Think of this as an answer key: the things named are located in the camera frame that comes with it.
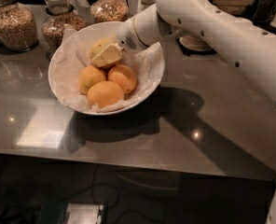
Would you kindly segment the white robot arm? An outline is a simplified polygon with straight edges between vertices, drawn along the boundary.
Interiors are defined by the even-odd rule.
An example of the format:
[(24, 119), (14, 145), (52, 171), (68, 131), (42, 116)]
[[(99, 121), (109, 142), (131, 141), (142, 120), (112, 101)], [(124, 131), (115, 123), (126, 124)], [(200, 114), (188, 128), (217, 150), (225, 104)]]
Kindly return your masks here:
[[(169, 203), (164, 224), (257, 224), (254, 182), (276, 178), (276, 35), (208, 0), (157, 0), (117, 33), (121, 44), (131, 37), (146, 48), (184, 32), (204, 40), (227, 66), (170, 53), (169, 79), (185, 86), (160, 89), (145, 108), (169, 124), (159, 137), (167, 172), (189, 175), (197, 185), (193, 202)], [(186, 88), (195, 81), (193, 70), (200, 71), (200, 93)], [(224, 189), (251, 191), (242, 213), (217, 199), (199, 199)]]

